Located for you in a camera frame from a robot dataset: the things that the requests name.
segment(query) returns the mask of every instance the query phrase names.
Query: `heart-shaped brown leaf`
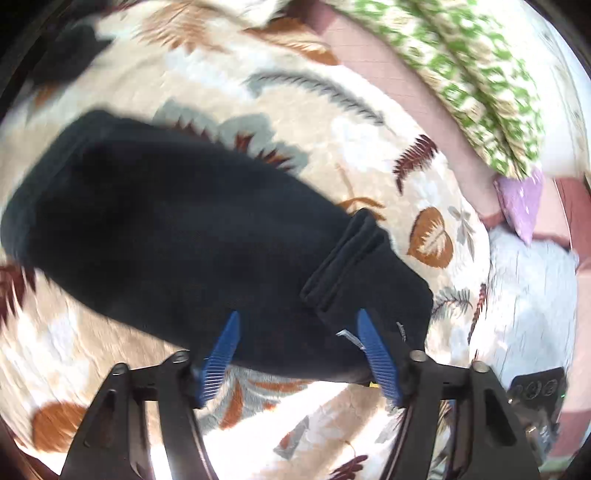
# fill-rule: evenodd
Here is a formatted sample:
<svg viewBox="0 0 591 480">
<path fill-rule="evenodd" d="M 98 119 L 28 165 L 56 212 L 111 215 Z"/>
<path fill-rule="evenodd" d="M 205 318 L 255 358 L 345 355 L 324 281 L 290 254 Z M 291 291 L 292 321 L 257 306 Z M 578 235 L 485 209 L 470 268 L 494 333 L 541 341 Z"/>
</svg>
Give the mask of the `heart-shaped brown leaf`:
<svg viewBox="0 0 591 480">
<path fill-rule="evenodd" d="M 452 261 L 452 239 L 445 231 L 441 213 L 435 207 L 424 209 L 414 221 L 408 255 L 434 268 L 445 268 Z"/>
</svg>

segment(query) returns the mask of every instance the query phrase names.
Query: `green patterned towel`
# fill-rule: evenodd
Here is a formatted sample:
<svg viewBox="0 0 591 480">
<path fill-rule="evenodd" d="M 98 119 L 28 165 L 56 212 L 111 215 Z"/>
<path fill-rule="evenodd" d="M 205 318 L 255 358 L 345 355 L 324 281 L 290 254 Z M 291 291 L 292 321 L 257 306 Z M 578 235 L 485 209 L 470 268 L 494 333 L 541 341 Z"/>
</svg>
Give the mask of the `green patterned towel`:
<svg viewBox="0 0 591 480">
<path fill-rule="evenodd" d="M 324 0 L 380 35 L 437 93 L 484 162 L 531 175 L 539 98 L 484 0 Z"/>
</svg>

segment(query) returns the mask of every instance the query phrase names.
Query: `bolt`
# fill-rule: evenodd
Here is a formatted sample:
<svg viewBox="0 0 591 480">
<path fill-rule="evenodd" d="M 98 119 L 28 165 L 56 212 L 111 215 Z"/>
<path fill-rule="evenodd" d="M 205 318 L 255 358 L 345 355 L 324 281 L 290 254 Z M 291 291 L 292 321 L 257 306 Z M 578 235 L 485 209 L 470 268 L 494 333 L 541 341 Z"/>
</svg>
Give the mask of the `bolt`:
<svg viewBox="0 0 591 480">
<path fill-rule="evenodd" d="M 176 352 L 173 355 L 173 363 L 180 364 L 189 360 L 189 352 L 186 350 L 181 350 L 180 352 Z"/>
<path fill-rule="evenodd" d="M 427 360 L 427 354 L 421 350 L 413 350 L 410 352 L 410 358 L 415 362 L 424 362 Z"/>
<path fill-rule="evenodd" d="M 487 364 L 481 362 L 480 360 L 474 360 L 472 362 L 472 368 L 481 374 L 485 374 L 491 369 Z"/>
<path fill-rule="evenodd" d="M 121 375 L 121 374 L 124 374 L 126 371 L 127 371 L 126 364 L 117 364 L 113 367 L 113 370 L 111 371 L 111 373 L 113 375 Z"/>
</svg>

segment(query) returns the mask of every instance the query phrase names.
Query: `floral bedsheet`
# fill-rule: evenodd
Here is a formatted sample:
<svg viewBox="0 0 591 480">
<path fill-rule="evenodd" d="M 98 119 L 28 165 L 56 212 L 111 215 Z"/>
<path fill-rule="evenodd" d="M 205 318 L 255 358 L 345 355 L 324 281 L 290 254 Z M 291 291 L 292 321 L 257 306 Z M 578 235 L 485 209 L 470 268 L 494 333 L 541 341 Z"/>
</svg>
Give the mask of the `floral bedsheet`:
<svg viewBox="0 0 591 480">
<path fill-rule="evenodd" d="M 109 48 L 75 82 L 23 92 L 0 126 L 2 208 L 57 134 L 92 108 L 219 141 L 349 213 L 370 208 L 433 291 L 427 352 L 469 364 L 488 236 L 437 145 L 399 105 L 291 19 L 252 30 L 191 2 L 152 0 L 96 29 L 113 38 Z M 176 347 L 90 311 L 7 258 L 0 281 L 0 415 L 23 449 L 60 471 L 112 365 L 154 365 Z M 237 367 L 196 414 L 222 480 L 374 479 L 400 422 L 377 388 Z M 148 427 L 156 476 L 169 478 L 152 404 Z M 442 434 L 439 449 L 444 442 Z"/>
</svg>

